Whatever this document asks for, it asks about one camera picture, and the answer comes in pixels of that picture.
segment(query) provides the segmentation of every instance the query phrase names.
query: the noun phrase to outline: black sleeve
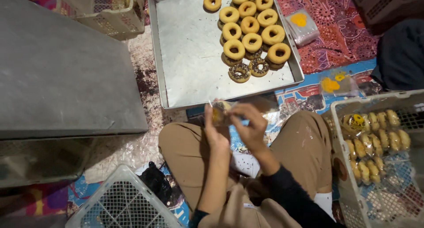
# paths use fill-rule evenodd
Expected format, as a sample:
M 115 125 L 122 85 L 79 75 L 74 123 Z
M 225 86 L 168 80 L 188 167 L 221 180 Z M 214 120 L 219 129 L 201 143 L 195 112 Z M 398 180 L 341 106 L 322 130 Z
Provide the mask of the black sleeve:
M 200 220 L 202 220 L 207 215 L 209 215 L 209 213 L 195 209 L 194 213 L 193 213 L 193 217 L 190 220 L 189 227 L 190 228 L 197 228 L 197 226 L 200 223 Z
M 297 183 L 291 172 L 283 166 L 273 175 L 262 176 L 271 198 L 280 204 L 302 228 L 344 227 L 333 219 L 309 197 Z

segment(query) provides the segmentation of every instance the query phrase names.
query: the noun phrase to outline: beige pants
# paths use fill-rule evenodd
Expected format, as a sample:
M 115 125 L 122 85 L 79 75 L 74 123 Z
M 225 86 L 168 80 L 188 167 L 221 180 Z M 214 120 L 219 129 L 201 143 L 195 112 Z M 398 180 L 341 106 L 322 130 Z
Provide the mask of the beige pants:
M 292 115 L 270 146 L 277 160 L 314 199 L 331 192 L 331 144 L 322 117 L 309 111 Z M 188 123 L 166 125 L 159 149 L 183 191 L 189 209 L 197 207 L 209 164 L 209 145 L 203 129 Z M 229 177 L 228 189 L 236 184 Z

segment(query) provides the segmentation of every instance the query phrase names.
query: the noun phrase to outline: black plastic bag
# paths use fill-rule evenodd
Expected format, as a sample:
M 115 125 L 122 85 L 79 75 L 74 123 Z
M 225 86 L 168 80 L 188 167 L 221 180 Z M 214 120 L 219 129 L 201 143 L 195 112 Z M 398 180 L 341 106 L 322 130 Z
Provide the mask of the black plastic bag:
M 156 168 L 154 162 L 149 162 L 149 168 L 139 176 L 141 181 L 162 201 L 167 204 L 172 195 L 172 188 L 165 175 Z

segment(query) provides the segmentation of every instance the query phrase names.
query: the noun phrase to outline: red patterned mat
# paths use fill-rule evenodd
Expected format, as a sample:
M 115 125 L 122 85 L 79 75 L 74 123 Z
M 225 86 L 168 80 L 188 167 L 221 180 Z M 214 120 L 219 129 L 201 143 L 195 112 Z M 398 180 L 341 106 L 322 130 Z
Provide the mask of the red patterned mat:
M 367 31 L 352 0 L 278 0 L 278 4 L 284 15 L 305 8 L 321 33 L 318 40 L 299 48 L 303 73 L 321 72 L 376 56 L 379 37 Z

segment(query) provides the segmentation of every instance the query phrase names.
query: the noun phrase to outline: aluminum tray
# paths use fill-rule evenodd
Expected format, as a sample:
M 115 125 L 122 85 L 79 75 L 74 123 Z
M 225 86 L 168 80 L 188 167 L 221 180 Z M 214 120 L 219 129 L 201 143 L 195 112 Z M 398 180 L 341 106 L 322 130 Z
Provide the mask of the aluminum tray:
M 231 0 L 222 0 L 229 6 Z M 279 70 L 236 83 L 228 76 L 219 42 L 218 12 L 203 9 L 203 0 L 148 0 L 161 103 L 165 109 L 195 107 L 221 98 L 252 96 L 298 85 L 305 77 L 293 36 L 274 0 L 277 24 L 286 31 L 284 43 L 292 53 Z

